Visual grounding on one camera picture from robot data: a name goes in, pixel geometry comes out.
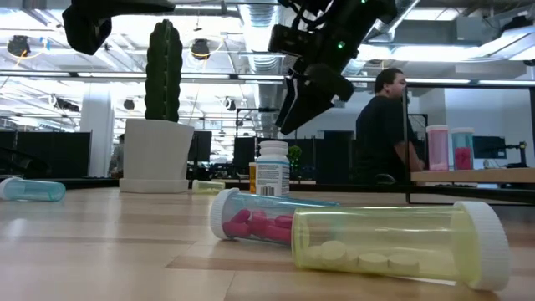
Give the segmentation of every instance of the white planter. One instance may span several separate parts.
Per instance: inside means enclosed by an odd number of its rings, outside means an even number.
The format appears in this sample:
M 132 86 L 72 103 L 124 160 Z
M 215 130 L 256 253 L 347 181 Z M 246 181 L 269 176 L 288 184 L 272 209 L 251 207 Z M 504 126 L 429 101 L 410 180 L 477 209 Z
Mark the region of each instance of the white planter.
M 187 191 L 187 154 L 193 127 L 167 120 L 127 120 L 122 192 Z

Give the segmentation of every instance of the man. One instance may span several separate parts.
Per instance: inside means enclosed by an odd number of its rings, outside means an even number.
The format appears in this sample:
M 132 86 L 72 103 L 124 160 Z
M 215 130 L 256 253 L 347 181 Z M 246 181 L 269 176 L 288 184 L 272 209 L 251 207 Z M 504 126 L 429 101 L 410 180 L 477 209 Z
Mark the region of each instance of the man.
M 405 162 L 403 93 L 406 79 L 399 69 L 385 69 L 375 79 L 375 97 L 364 107 L 356 125 L 355 172 L 359 183 L 375 184 L 390 176 L 406 181 L 410 171 L 422 171 L 424 163 L 416 154 L 416 135 L 409 126 L 409 162 Z
M 125 148 L 125 134 L 119 136 L 119 144 L 111 155 L 109 174 L 114 179 L 123 177 L 123 151 Z

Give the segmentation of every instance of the cactus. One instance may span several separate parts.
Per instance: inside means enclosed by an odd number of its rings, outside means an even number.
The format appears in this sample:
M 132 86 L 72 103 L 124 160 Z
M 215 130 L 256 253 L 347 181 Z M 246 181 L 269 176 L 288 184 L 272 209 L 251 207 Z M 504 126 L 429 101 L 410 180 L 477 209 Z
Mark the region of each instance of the cactus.
M 150 35 L 145 82 L 145 118 L 178 122 L 182 43 L 173 23 L 156 24 Z

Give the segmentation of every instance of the table surface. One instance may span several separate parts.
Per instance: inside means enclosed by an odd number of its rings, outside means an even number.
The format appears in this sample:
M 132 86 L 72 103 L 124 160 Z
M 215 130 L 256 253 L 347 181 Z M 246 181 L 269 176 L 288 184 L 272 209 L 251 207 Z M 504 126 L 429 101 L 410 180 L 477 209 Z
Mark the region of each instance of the table surface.
M 404 205 L 403 195 L 293 195 Z M 286 247 L 215 238 L 212 200 L 93 189 L 69 191 L 64 203 L 0 202 L 2 300 L 535 300 L 533 207 L 495 207 L 512 248 L 512 277 L 504 291 L 477 293 L 460 284 L 297 270 Z
M 474 171 L 421 171 L 410 173 L 412 181 L 466 183 L 534 183 L 535 168 L 501 168 Z

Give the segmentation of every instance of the black shirt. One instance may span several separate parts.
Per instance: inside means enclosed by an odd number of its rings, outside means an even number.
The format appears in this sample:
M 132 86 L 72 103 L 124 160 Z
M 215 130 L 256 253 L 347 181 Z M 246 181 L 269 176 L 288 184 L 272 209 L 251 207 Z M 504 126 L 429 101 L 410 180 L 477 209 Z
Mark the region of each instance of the black shirt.
M 409 127 L 409 141 L 416 135 Z M 375 176 L 388 174 L 404 181 L 405 165 L 394 145 L 404 140 L 403 103 L 375 96 L 360 112 L 356 125 L 355 178 L 360 183 L 376 183 Z

